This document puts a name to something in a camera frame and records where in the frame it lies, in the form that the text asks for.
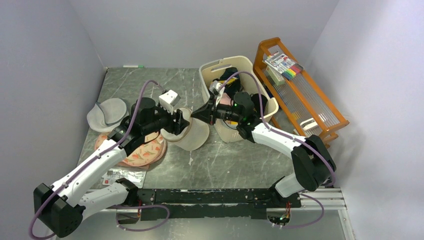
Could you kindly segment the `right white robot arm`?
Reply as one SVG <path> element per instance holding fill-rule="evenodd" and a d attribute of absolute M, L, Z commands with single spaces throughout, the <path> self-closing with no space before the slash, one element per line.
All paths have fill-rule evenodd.
<path fill-rule="evenodd" d="M 335 180 L 337 167 L 319 136 L 289 134 L 263 122 L 260 113 L 248 93 L 238 92 L 232 105 L 220 104 L 218 97 L 211 94 L 191 116 L 210 125 L 218 119 L 236 122 L 236 130 L 243 139 L 270 147 L 292 160 L 294 172 L 272 186 L 269 199 L 275 207 L 282 207 L 295 193 L 313 192 L 328 179 Z"/>

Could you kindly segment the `white mesh laundry bag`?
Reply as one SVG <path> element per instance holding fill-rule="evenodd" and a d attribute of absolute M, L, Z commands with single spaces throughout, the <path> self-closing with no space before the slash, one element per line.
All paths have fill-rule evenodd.
<path fill-rule="evenodd" d="M 185 151 L 194 151 L 200 148 L 208 139 L 210 134 L 209 125 L 197 118 L 192 118 L 192 110 L 181 107 L 183 119 L 189 122 L 189 125 L 179 135 L 174 135 L 165 129 L 160 130 L 161 136 L 172 145 L 175 145 Z"/>

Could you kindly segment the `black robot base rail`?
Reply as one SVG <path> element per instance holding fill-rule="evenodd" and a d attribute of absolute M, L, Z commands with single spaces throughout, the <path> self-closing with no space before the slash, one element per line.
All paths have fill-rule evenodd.
<path fill-rule="evenodd" d="M 300 195 L 280 196 L 274 188 L 169 189 L 131 191 L 122 206 L 142 207 L 141 221 L 159 219 L 267 219 L 270 209 L 299 208 Z"/>

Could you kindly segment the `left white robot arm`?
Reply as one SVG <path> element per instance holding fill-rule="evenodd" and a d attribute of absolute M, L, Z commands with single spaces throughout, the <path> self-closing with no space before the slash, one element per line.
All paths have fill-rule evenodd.
<path fill-rule="evenodd" d="M 41 183 L 33 192 L 35 218 L 59 238 L 74 232 L 83 220 L 112 206 L 138 206 L 139 188 L 126 178 L 104 190 L 88 189 L 107 171 L 146 143 L 146 137 L 160 130 L 179 135 L 191 124 L 187 110 L 169 110 L 161 100 L 143 97 L 131 107 L 131 114 L 110 133 L 83 163 L 51 185 Z"/>

